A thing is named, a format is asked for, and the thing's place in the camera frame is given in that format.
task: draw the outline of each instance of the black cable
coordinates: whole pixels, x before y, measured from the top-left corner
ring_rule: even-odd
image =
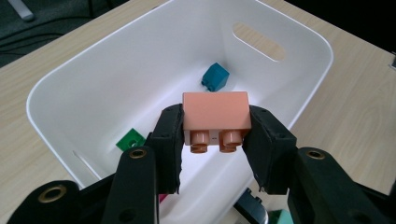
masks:
[[[18,56],[25,56],[26,54],[21,54],[21,53],[7,53],[7,52],[5,52],[5,53],[3,53],[3,52],[0,52],[0,54],[6,54],[6,55],[18,55]]]
[[[28,40],[28,39],[32,39],[32,38],[36,38],[36,37],[40,37],[40,36],[46,36],[46,35],[58,35],[58,36],[61,36],[61,35],[64,35],[64,34],[59,34],[59,33],[45,33],[45,34],[39,34],[39,35],[30,35],[30,36],[23,37],[23,38],[21,38],[21,39],[13,40],[13,41],[8,42],[8,43],[6,43],[6,44],[1,44],[1,45],[0,45],[0,48],[6,47],[6,46],[9,46],[9,45],[12,45],[12,44],[16,44],[16,43],[21,42],[21,41],[24,41],[24,40]]]
[[[92,5],[92,0],[88,0],[88,10],[90,11],[90,17],[93,18],[93,5]]]
[[[38,44],[38,43],[40,43],[40,42],[45,42],[45,41],[49,41],[49,40],[52,41],[52,40],[55,40],[55,39],[57,39],[57,38],[59,38],[59,37],[53,37],[53,38],[47,38],[47,39],[37,40],[36,42],[32,42],[32,43],[29,43],[29,44],[26,44],[26,45],[18,46],[18,47],[15,47],[15,48],[13,48],[13,49],[3,49],[3,50],[0,50],[0,53],[5,53],[5,52],[8,52],[8,51],[12,51],[12,50],[14,50],[14,49],[26,48],[26,47],[28,47],[28,46],[32,46],[32,45]]]
[[[9,37],[12,37],[12,36],[14,36],[14,35],[18,35],[18,34],[20,34],[20,33],[23,33],[23,32],[29,31],[29,30],[32,30],[32,29],[34,29],[34,28],[36,28],[36,27],[39,27],[39,26],[42,26],[42,25],[46,25],[46,24],[52,23],[52,22],[63,21],[63,20],[82,20],[82,19],[91,20],[92,18],[90,18],[90,17],[65,17],[65,18],[54,19],[54,20],[51,20],[51,21],[45,21],[45,22],[42,22],[42,23],[40,23],[40,24],[37,24],[37,25],[31,26],[31,27],[28,27],[28,28],[26,28],[26,29],[22,29],[22,30],[19,30],[19,31],[17,31],[17,32],[11,33],[11,34],[9,34],[9,35],[5,35],[5,36],[3,36],[3,37],[0,37],[0,41],[5,40],[5,39],[7,39],[7,38],[9,38]]]

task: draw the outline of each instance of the lego brick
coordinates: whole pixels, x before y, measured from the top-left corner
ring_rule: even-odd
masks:
[[[218,91],[225,86],[230,73],[218,63],[212,64],[205,72],[201,84],[209,91]]]
[[[251,128],[245,91],[184,92],[183,110],[184,141],[193,153],[214,145],[234,152]]]
[[[127,134],[125,134],[121,140],[116,144],[116,146],[125,151],[131,147],[140,147],[145,144],[146,139],[135,129],[131,129]]]

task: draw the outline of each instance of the table surface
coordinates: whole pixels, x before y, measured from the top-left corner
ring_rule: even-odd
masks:
[[[0,223],[32,190],[72,179],[26,116],[30,90],[53,68],[164,2],[129,1],[0,69]],[[318,32],[334,54],[328,75],[291,129],[298,147],[330,152],[354,181],[388,194],[396,177],[394,55],[287,2],[263,2]]]

